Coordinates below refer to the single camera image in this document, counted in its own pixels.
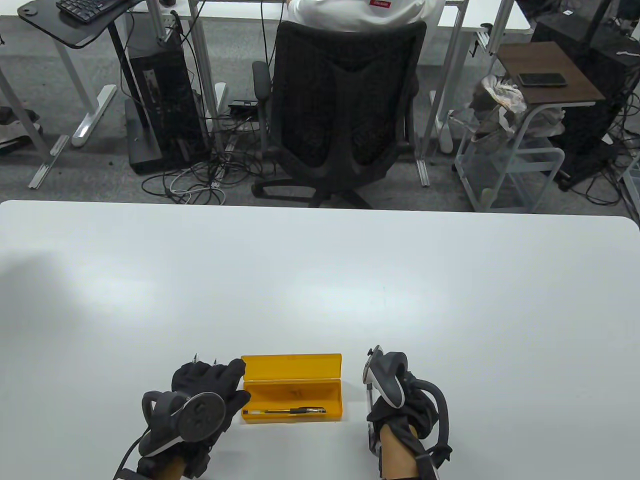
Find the chair backrest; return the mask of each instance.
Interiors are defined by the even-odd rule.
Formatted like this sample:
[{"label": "chair backrest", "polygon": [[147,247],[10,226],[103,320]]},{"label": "chair backrest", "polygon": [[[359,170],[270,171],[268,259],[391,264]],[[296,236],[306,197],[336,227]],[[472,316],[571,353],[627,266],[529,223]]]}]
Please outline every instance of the chair backrest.
[{"label": "chair backrest", "polygon": [[269,136],[289,175],[334,191],[384,177],[410,149],[404,115],[425,32],[423,22],[370,33],[281,23]]}]

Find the yellow pencil case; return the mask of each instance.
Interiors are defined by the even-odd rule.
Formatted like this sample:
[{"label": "yellow pencil case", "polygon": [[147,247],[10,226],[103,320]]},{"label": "yellow pencil case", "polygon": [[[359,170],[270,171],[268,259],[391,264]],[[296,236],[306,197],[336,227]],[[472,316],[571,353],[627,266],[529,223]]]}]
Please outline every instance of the yellow pencil case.
[{"label": "yellow pencil case", "polygon": [[[250,355],[242,359],[246,363],[244,389],[251,394],[242,410],[247,423],[335,422],[342,418],[341,354]],[[288,412],[302,408],[326,413]]]}]

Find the black desk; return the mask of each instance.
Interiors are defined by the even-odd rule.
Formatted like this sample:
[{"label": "black desk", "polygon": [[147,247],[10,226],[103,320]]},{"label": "black desk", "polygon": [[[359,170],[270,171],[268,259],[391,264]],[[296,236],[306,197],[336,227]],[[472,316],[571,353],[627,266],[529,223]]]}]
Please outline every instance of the black desk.
[{"label": "black desk", "polygon": [[[55,38],[61,44],[71,49],[81,49],[98,38],[110,24],[129,8],[141,1],[129,0],[105,15],[98,17],[90,24],[79,22],[71,15],[61,12],[56,6],[56,0],[34,0],[29,2],[18,9],[18,16],[38,30]],[[26,15],[23,9],[27,6],[36,8],[38,13],[33,16]]]},{"label": "black desk", "polygon": [[[89,24],[79,22],[70,15],[61,12],[56,6],[55,0],[34,0],[29,2],[18,9],[18,16],[71,49],[86,47],[108,29],[111,42],[118,56],[120,69],[131,93],[131,98],[125,102],[129,158],[161,159],[162,153],[157,144],[156,136],[149,125],[147,113],[140,99],[140,93],[127,61],[124,46],[115,26],[115,21],[119,16],[142,1],[126,1]],[[25,7],[35,8],[36,15],[27,15],[24,11]]]}]

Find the keyboard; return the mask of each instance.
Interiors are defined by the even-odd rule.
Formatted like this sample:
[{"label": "keyboard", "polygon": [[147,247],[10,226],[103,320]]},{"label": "keyboard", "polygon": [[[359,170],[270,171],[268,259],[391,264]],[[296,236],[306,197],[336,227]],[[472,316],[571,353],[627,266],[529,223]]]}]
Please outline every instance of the keyboard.
[{"label": "keyboard", "polygon": [[83,23],[91,23],[129,0],[58,0],[56,6]]}]

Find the black pen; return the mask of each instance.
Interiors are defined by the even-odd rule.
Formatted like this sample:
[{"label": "black pen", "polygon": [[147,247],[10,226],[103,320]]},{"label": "black pen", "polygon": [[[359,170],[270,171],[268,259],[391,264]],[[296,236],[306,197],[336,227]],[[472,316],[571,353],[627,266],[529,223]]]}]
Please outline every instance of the black pen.
[{"label": "black pen", "polygon": [[321,406],[301,406],[299,408],[270,408],[268,410],[243,410],[245,415],[308,415],[310,413],[326,413],[326,408]]}]

